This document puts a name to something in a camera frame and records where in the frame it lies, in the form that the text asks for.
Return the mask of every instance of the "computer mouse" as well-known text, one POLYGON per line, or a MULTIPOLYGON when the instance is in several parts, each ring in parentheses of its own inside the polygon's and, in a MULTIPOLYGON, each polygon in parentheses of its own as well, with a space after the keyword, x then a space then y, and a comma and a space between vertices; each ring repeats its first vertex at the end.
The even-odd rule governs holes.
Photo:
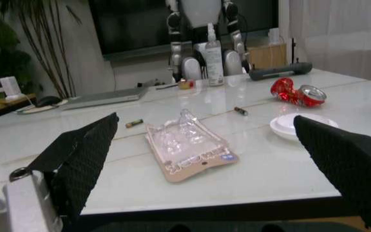
POLYGON ((54 96, 47 96, 47 97, 43 97, 42 99, 40 99, 38 102, 37 102, 37 107, 44 107, 44 106, 47 106, 47 105, 53 105, 53 104, 57 104, 57 103, 60 103, 62 101, 61 98, 58 98, 58 97, 54 97, 54 96))

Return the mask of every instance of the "red can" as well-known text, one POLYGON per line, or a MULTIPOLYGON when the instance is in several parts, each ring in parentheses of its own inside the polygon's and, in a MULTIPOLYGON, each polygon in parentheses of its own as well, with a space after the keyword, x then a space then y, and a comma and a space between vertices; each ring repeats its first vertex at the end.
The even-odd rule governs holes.
POLYGON ((277 80, 270 92, 282 101, 307 107, 319 106, 325 103, 327 98, 323 91, 313 86, 302 85, 295 90, 293 80, 287 77, 277 80))

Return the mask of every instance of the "white power adapter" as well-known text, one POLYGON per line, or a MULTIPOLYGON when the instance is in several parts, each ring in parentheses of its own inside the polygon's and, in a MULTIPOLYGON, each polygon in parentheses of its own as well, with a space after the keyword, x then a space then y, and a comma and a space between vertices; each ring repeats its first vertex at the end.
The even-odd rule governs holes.
POLYGON ((2 85, 3 92, 6 94, 6 100, 14 100, 22 96, 21 89, 14 76, 1 78, 0 84, 2 85))

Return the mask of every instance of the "hand sanitizer bottle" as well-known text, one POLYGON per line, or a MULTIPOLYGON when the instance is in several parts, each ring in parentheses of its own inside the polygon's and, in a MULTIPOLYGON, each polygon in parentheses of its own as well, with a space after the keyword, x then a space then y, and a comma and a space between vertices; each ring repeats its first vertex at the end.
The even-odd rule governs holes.
POLYGON ((223 59, 221 57, 221 44, 215 37, 212 23, 208 24, 208 43, 205 47, 207 72, 210 86, 224 84, 223 59))

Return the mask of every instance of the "silver laptop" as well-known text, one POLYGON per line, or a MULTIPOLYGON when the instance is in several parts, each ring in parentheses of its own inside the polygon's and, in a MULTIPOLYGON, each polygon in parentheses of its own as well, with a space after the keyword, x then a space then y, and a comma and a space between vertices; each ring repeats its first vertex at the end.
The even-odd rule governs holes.
POLYGON ((99 93, 81 96, 74 100, 69 100, 67 104, 61 106, 62 110, 85 108, 96 105, 113 104, 120 102, 130 102, 139 100, 146 92, 148 87, 131 88, 115 92, 99 93))

